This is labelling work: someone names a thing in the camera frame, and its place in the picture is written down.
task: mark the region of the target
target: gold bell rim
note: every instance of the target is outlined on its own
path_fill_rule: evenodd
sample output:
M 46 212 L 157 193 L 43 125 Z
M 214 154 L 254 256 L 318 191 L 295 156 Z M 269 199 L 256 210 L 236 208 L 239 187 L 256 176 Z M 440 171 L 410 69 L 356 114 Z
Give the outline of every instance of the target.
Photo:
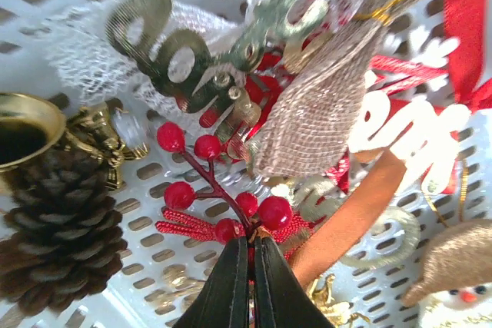
M 56 129 L 54 130 L 53 133 L 50 134 L 50 138 L 47 141 L 46 145 L 44 145 L 42 148 L 39 150 L 31 153 L 30 155 L 27 155 L 21 159 L 18 159 L 16 161 L 11 161 L 9 163 L 1 164 L 0 165 L 0 173 L 1 172 L 6 172 L 10 171 L 11 169 L 17 167 L 20 164 L 25 163 L 26 161 L 31 160 L 34 157 L 39 156 L 40 154 L 43 154 L 46 152 L 49 148 L 55 146 L 56 143 L 62 138 L 63 134 L 65 133 L 66 129 L 66 118 L 63 115 L 63 113 L 58 109 L 56 105 L 51 103 L 50 101 L 47 101 L 43 98 L 40 98 L 35 95 L 31 94 L 22 94 L 22 93 L 17 93 L 17 92 L 0 92 L 0 99 L 2 98 L 20 98 L 20 99 L 28 99 L 30 101 L 35 101 L 37 103 L 41 103 L 45 105 L 47 108 L 52 110 L 52 113 L 54 113 L 54 117 L 56 122 L 52 122 L 54 126 L 56 126 Z

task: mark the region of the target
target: snowman ornament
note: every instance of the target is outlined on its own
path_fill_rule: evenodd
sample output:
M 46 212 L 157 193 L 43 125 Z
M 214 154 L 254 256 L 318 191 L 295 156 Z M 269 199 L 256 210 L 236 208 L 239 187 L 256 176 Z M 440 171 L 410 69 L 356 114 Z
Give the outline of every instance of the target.
M 431 240 L 402 303 L 419 303 L 421 328 L 492 328 L 492 220 L 470 220 Z

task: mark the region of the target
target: snowman's red nose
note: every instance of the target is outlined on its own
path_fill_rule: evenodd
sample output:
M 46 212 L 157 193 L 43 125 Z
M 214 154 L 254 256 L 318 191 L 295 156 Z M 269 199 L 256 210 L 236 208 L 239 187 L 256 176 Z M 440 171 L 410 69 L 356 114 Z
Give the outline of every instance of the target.
M 460 297 L 465 303 L 473 303 L 477 301 L 477 297 L 475 295 L 466 291 L 460 293 Z

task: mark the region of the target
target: snowman's eye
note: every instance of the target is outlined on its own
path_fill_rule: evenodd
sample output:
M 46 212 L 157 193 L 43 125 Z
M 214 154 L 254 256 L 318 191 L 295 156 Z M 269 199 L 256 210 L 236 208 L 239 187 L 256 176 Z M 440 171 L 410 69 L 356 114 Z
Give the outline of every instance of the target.
M 478 286 L 475 287 L 475 292 L 478 293 L 479 295 L 483 295 L 484 293 L 487 292 L 487 288 L 485 286 Z

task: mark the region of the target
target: brown hat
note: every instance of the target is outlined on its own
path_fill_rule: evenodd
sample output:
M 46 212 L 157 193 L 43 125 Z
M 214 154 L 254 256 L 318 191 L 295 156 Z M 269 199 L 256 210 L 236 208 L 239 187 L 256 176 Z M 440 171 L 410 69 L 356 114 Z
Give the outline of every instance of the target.
M 427 246 L 422 273 L 401 299 L 412 306 L 427 295 L 492 282 L 492 220 L 475 219 L 438 234 Z

